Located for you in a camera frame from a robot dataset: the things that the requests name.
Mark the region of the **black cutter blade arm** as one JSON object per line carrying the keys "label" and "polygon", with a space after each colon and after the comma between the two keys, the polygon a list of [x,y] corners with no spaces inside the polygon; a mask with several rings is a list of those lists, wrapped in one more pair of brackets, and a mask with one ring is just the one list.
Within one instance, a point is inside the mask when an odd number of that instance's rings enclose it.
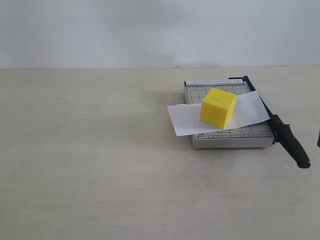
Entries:
{"label": "black cutter blade arm", "polygon": [[289,124],[283,123],[277,114],[273,114],[263,99],[260,97],[266,112],[269,115],[267,124],[274,136],[274,141],[280,143],[282,147],[296,162],[297,166],[301,169],[308,169],[311,167],[310,158],[308,157],[305,149],[294,136]]}

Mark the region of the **white paper sheet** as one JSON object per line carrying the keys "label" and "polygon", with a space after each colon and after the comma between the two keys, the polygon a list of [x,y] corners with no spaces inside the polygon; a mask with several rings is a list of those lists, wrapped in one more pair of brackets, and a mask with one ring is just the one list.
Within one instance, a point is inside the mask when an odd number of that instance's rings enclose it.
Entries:
{"label": "white paper sheet", "polygon": [[[169,105],[167,110],[177,136],[190,136],[221,130],[200,120],[200,103]],[[237,96],[233,114],[224,130],[259,124],[269,119],[270,116],[258,92],[251,91]]]}

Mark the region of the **yellow cube block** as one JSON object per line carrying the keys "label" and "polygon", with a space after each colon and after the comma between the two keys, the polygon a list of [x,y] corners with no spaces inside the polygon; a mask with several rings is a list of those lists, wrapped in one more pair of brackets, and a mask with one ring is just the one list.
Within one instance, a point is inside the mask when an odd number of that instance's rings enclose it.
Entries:
{"label": "yellow cube block", "polygon": [[237,95],[212,88],[201,103],[200,120],[204,123],[224,129],[233,115]]}

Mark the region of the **grey paper cutter base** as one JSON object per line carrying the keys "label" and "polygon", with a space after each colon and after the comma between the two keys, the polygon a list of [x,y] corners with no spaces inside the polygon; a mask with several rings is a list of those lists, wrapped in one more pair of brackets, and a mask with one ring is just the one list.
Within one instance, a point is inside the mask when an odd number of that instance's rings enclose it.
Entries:
{"label": "grey paper cutter base", "polygon": [[[188,80],[184,82],[185,103],[199,104],[212,88],[235,95],[255,90],[247,76],[222,80]],[[275,142],[266,121],[240,128],[198,133],[191,135],[190,139],[195,149],[269,148]]]}

